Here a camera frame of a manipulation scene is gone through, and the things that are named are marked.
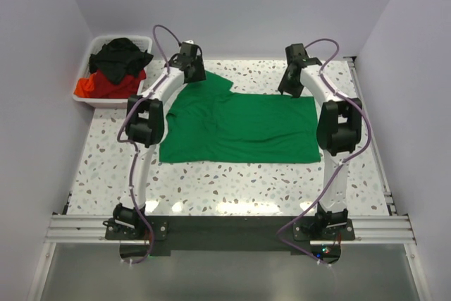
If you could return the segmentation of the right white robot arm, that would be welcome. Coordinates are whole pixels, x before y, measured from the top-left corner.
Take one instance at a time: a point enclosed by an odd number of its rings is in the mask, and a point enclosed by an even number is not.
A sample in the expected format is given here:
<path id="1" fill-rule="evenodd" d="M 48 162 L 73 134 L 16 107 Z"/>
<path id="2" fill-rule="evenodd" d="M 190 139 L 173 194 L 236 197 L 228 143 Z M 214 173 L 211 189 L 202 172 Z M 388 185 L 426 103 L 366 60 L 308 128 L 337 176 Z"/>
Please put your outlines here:
<path id="1" fill-rule="evenodd" d="M 344 94 L 325 75 L 326 67 L 310 57 L 302 43 L 285 48 L 287 68 L 278 91 L 293 98 L 307 89 L 320 106 L 316 140 L 323 150 L 324 189 L 316 207 L 314 232 L 331 239 L 347 223 L 348 158 L 362 138 L 362 102 Z"/>

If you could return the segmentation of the green t shirt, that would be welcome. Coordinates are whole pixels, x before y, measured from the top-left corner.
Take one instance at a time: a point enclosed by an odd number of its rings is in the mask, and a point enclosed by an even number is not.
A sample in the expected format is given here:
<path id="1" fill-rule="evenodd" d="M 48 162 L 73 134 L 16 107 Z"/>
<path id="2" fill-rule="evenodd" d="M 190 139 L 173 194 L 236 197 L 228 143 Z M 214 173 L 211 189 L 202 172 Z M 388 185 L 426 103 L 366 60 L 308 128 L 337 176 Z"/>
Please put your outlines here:
<path id="1" fill-rule="evenodd" d="M 232 92 L 214 73 L 186 85 L 166 114 L 162 163 L 312 164 L 320 161 L 313 97 Z"/>

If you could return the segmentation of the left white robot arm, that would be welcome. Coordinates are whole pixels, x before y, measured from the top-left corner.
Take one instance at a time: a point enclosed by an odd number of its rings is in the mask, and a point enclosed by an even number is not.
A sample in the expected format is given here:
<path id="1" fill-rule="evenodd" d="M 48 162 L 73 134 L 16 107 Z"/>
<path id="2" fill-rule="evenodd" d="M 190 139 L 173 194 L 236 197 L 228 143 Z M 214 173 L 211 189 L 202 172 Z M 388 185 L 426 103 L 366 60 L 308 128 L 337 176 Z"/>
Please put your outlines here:
<path id="1" fill-rule="evenodd" d="M 113 210 L 113 220 L 130 239 L 146 231 L 144 212 L 150 162 L 165 130 L 165 103 L 183 85 L 206 80 L 202 48 L 192 40 L 180 44 L 161 75 L 142 94 L 128 99 L 127 113 L 117 141 L 132 146 L 133 155 L 124 195 Z"/>

